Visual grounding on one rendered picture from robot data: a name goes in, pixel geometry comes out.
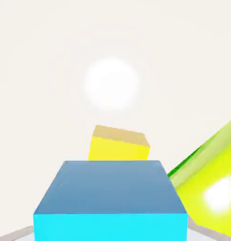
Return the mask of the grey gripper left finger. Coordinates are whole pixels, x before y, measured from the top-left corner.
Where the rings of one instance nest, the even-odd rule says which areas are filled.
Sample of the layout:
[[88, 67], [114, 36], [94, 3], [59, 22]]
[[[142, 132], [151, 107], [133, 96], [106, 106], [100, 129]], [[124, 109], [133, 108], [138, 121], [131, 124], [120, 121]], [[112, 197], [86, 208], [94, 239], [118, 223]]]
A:
[[0, 237], [0, 241], [15, 241], [33, 233], [33, 226], [27, 226]]

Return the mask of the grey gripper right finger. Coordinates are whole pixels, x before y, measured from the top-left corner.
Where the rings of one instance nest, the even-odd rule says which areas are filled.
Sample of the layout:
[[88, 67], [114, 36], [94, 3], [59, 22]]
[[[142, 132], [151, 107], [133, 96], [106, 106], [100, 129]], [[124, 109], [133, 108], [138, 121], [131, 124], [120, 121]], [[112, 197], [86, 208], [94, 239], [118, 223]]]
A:
[[193, 219], [188, 216], [187, 241], [231, 241], [231, 237], [197, 225]]

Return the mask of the small cyan cube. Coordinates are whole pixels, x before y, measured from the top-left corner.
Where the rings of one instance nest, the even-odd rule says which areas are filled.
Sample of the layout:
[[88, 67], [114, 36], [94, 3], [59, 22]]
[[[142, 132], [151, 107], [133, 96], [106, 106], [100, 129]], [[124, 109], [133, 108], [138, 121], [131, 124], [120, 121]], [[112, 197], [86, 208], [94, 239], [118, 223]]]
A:
[[35, 241], [187, 241], [160, 161], [65, 161], [33, 214]]

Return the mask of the small yellow cube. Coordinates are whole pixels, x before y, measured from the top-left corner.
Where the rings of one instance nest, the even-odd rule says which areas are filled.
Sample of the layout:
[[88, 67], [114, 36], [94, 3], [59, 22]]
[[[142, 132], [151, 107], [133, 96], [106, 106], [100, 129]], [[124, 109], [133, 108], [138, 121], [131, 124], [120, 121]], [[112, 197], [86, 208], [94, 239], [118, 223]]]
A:
[[144, 161], [150, 145], [141, 132], [96, 125], [88, 160], [90, 161]]

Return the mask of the large lime box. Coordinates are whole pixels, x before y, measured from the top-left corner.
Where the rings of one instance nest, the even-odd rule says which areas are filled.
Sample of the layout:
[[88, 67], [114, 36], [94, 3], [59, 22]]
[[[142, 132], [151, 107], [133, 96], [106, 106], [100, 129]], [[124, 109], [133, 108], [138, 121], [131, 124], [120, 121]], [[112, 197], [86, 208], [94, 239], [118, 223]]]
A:
[[231, 239], [231, 121], [168, 176], [191, 225]]

